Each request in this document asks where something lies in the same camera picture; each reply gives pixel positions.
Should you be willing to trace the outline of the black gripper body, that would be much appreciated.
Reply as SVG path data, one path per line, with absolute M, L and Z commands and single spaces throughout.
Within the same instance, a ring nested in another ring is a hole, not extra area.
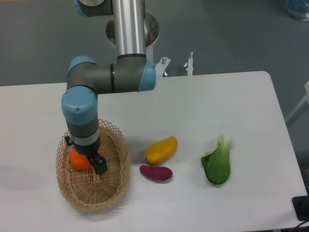
M 78 145 L 76 143 L 71 144 L 73 148 L 79 153 L 86 155 L 89 161 L 99 161 L 99 145 L 100 143 L 92 143 L 90 145 Z

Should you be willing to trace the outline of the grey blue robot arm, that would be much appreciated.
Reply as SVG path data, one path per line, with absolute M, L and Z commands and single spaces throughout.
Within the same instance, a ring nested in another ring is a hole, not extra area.
M 145 3 L 142 0 L 77 0 L 87 17 L 112 15 L 117 62 L 98 65 L 87 56 L 75 57 L 67 73 L 67 89 L 61 99 L 70 136 L 67 145 L 86 156 L 97 174 L 107 172 L 99 155 L 98 95 L 150 91 L 156 85 L 155 64 L 147 60 Z

